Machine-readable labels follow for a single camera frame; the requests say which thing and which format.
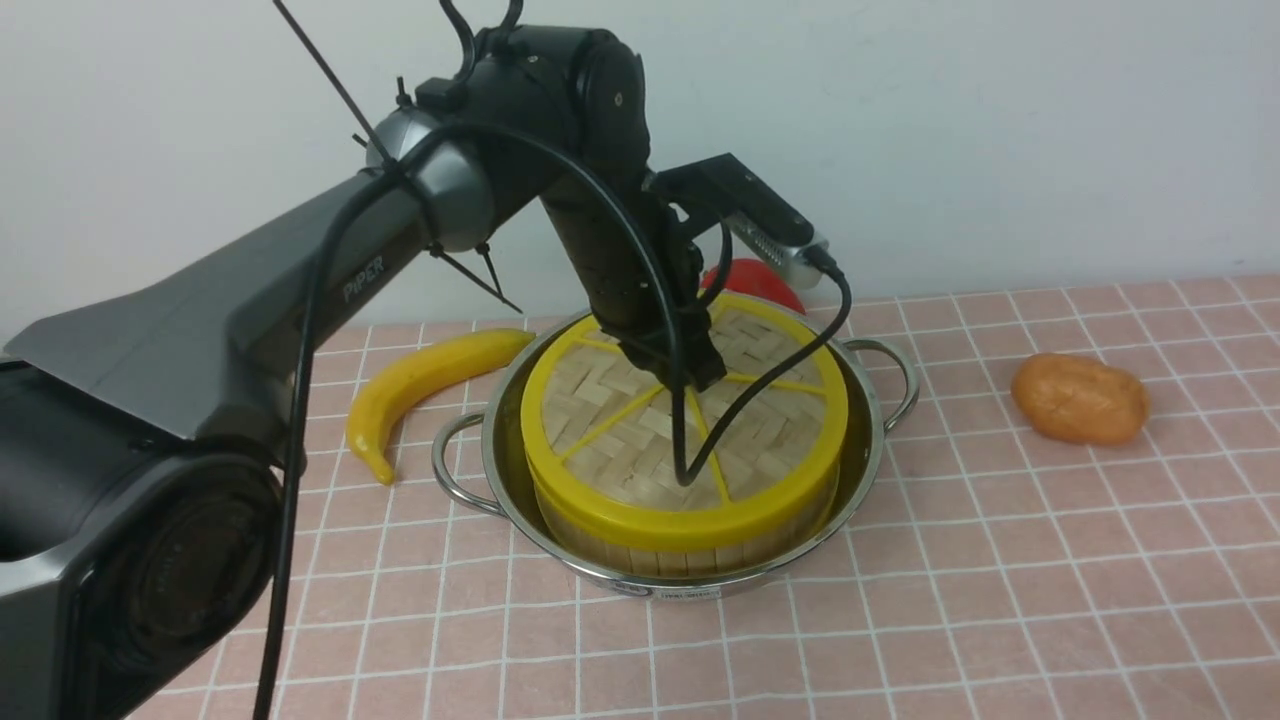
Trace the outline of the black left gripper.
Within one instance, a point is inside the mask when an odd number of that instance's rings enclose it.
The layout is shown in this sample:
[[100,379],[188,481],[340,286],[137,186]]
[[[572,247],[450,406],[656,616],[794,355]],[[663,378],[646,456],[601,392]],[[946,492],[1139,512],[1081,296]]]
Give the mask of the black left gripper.
[[[727,370],[710,340],[708,310],[692,307],[700,254],[678,229],[675,211],[659,195],[639,184],[618,187],[616,193],[669,284],[684,337],[684,383],[696,391],[708,389]],[[625,228],[584,184],[554,184],[541,195],[541,202],[602,329],[617,340],[631,364],[666,383],[669,379],[666,323],[657,291]]]

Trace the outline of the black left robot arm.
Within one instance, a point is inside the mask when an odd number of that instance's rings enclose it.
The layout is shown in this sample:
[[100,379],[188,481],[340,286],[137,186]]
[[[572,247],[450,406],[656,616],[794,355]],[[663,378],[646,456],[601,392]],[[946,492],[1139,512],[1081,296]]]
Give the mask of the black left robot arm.
[[646,190],[641,58],[502,26],[401,95],[367,167],[147,288],[35,322],[3,364],[3,716],[122,719],[291,562],[320,345],[422,252],[532,201],[594,316],[672,389],[724,375],[701,259]]

